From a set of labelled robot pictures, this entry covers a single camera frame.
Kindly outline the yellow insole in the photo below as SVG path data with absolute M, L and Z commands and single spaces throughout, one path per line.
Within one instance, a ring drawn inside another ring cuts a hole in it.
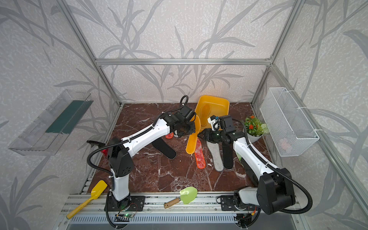
M 199 134 L 201 129 L 201 123 L 198 115 L 196 115 L 194 119 L 194 124 L 195 124 L 195 132 L 189 136 L 188 143 L 186 146 L 186 152 L 188 154 L 193 154 L 196 150 L 197 135 Z
M 211 105 L 206 103 L 201 108 L 201 120 L 207 121 L 208 118 L 210 117 L 210 112 L 211 112 Z

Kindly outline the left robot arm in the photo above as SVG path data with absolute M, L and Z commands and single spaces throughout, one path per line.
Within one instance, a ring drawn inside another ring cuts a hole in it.
M 168 159 L 174 159 L 177 153 L 163 140 L 163 137 L 171 133 L 182 137 L 195 132 L 196 113 L 187 106 L 188 101 L 189 97 L 184 95 L 178 108 L 162 112 L 151 125 L 128 137 L 111 140 L 108 144 L 87 141 L 92 145 L 99 146 L 88 155 L 87 164 L 96 170 L 109 174 L 112 181 L 110 191 L 116 204 L 127 205 L 129 203 L 129 174 L 134 169 L 132 158 L 141 149 L 151 144 Z M 95 154 L 103 150 L 107 150 L 109 170 L 99 167 L 91 161 Z

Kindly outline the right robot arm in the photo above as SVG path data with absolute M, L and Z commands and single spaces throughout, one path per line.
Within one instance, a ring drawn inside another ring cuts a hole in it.
M 248 135 L 236 129 L 234 122 L 235 119 L 230 115 L 211 116 L 208 118 L 210 127 L 201 131 L 199 135 L 208 142 L 222 144 L 223 154 L 235 152 L 239 155 L 240 162 L 257 186 L 256 192 L 246 188 L 240 189 L 238 194 L 241 202 L 255 204 L 267 215 L 279 211 L 287 214 L 303 214 L 311 210 L 313 200 L 308 190 L 292 179 L 289 170 L 278 168 L 261 154 L 250 142 Z M 305 194 L 307 205 L 301 209 L 291 210 L 296 203 L 294 191 L 296 187 Z

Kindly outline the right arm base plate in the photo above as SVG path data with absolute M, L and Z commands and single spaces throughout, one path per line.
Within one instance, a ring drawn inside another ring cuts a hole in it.
M 254 212 L 259 210 L 258 206 L 254 204 L 245 204 L 241 202 L 240 198 L 236 198 L 234 195 L 221 195 L 216 198 L 216 202 L 220 204 L 222 211 Z

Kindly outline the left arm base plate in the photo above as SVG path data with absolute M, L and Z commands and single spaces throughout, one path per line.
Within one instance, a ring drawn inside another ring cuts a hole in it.
M 113 195 L 107 198 L 107 203 L 105 204 L 104 211 L 143 211 L 145 204 L 145 196 L 134 195 L 127 196 L 121 201 L 117 201 Z

